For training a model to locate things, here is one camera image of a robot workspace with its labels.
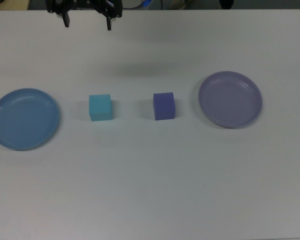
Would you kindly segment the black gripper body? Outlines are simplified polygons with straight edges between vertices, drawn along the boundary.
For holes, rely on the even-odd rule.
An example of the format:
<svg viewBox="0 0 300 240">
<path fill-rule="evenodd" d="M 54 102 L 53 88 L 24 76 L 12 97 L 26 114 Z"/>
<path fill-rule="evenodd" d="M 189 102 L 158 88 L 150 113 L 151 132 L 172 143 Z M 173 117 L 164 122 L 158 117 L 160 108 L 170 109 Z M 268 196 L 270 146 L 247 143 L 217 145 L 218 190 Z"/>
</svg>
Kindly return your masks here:
<svg viewBox="0 0 300 240">
<path fill-rule="evenodd" d="M 71 10 L 94 10 L 96 4 L 94 0 L 73 0 Z"/>
</svg>

